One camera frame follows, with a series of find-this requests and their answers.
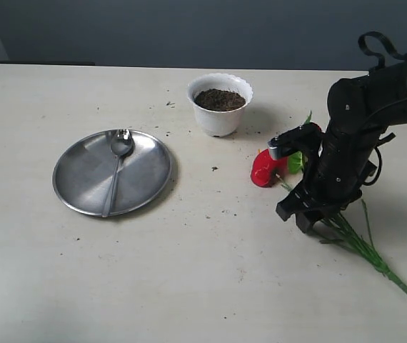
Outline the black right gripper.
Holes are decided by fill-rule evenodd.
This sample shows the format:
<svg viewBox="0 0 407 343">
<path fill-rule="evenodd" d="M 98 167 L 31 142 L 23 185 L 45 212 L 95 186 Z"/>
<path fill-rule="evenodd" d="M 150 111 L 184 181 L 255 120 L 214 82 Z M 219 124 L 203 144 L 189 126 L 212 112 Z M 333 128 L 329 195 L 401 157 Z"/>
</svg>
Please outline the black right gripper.
<svg viewBox="0 0 407 343">
<path fill-rule="evenodd" d="M 302 182 L 299 182 L 296 187 L 290 186 L 285 181 L 281 181 L 280 185 L 288 194 L 277 203 L 276 213 L 283 221 L 295 214 L 296 226 L 304 234 L 308 234 L 316 222 L 343 211 L 350 203 L 362 197 L 362 191 L 359 189 L 347 199 L 328 202 L 313 198 L 306 192 Z"/>
</svg>

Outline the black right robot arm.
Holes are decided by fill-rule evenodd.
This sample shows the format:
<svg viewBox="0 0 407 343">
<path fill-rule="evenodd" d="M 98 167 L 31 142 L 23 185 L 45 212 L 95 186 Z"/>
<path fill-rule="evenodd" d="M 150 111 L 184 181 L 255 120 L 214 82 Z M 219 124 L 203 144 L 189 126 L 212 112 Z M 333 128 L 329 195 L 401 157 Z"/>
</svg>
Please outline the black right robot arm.
<svg viewBox="0 0 407 343">
<path fill-rule="evenodd" d="M 362 195 L 368 177 L 380 168 L 368 159 L 390 141 L 390 126 L 407 124 L 407 55 L 401 63 L 366 76 L 338 80 L 328 92 L 325 131 L 308 123 L 268 142 L 272 159 L 301 152 L 306 157 L 302 180 L 276 206 L 286 221 L 296 218 L 304 233 L 329 219 Z"/>
</svg>

